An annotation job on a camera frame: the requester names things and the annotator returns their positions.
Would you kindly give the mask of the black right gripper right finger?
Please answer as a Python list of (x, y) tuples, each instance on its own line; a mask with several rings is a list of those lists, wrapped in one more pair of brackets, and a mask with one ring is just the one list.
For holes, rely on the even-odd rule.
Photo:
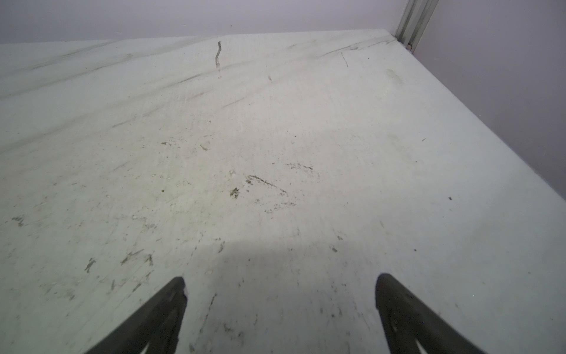
[(391, 353), (482, 353), (391, 274), (375, 286), (379, 311)]

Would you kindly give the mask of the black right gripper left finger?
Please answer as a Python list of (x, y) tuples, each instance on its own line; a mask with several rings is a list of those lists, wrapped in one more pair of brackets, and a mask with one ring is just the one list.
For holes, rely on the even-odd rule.
[(183, 277), (174, 277), (89, 353), (174, 353), (187, 307)]

